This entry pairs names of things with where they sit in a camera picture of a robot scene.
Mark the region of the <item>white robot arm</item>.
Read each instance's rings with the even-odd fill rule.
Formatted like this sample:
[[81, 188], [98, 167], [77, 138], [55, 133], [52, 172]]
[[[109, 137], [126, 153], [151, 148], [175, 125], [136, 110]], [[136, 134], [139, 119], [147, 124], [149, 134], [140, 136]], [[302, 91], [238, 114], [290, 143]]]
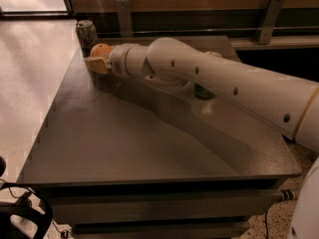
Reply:
[[319, 151], [319, 84], [201, 52], [174, 38], [147, 46], [97, 44], [85, 59], [98, 74], [137, 79], [160, 90], [199, 85]]

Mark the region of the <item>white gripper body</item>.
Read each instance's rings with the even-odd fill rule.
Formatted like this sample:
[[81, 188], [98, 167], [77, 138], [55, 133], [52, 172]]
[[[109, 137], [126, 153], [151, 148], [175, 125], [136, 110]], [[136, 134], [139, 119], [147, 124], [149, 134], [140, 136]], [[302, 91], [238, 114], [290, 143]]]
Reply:
[[130, 75], [126, 67], [126, 57], [131, 49], [128, 44], [115, 46], [109, 55], [111, 71], [120, 78], [128, 78]]

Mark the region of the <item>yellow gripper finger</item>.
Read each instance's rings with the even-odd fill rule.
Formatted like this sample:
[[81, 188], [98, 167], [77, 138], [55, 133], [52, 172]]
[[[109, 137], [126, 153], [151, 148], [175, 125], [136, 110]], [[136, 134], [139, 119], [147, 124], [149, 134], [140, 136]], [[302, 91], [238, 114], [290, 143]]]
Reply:
[[109, 60], [103, 57], [88, 57], [85, 64], [89, 71], [106, 75], [110, 72]]

